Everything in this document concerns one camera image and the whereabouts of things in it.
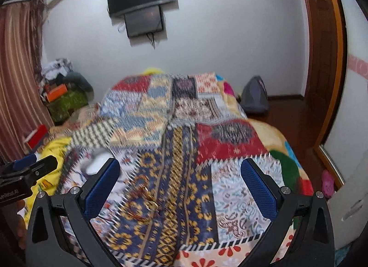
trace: hand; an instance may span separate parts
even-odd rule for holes
[[[22,210],[24,206],[25,206],[24,200],[17,201],[17,212]],[[25,240],[27,237],[27,230],[25,228],[25,222],[24,222],[23,217],[21,217],[21,215],[18,214],[17,218],[18,218],[17,235],[19,237],[18,245],[21,249],[25,249]]]

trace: bracelet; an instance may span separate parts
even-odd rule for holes
[[[148,192],[148,189],[147,189],[147,186],[149,185],[148,178],[144,175],[139,175],[136,177],[136,180],[138,179],[144,180],[145,185],[139,184],[139,186],[135,190],[131,191],[129,195],[129,199],[126,202],[126,206],[128,208],[127,213],[131,217],[133,217],[135,220],[141,221],[143,223],[148,223],[151,219],[153,219],[154,215],[158,215],[159,206],[157,205],[156,199],[152,195],[150,195],[150,193]],[[150,212],[148,213],[148,217],[143,217],[141,215],[138,215],[132,209],[133,200],[136,200],[140,197],[143,197],[145,199],[144,204]]]

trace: wooden floor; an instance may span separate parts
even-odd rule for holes
[[[300,164],[309,176],[314,191],[321,190],[323,164],[313,152],[321,124],[317,124],[303,100],[271,100],[265,116],[249,118],[278,128],[288,140]]]

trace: orange box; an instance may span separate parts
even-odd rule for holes
[[[62,84],[58,87],[56,87],[55,89],[52,89],[48,94],[47,94],[47,100],[49,102],[54,101],[55,99],[57,99],[58,97],[64,95],[66,92],[68,91],[67,86],[65,84]]]

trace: pile of clothes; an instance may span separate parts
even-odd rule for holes
[[[41,100],[46,104],[65,94],[68,89],[77,88],[92,93],[89,82],[73,71],[72,63],[66,58],[58,58],[42,67],[42,81],[38,85]]]

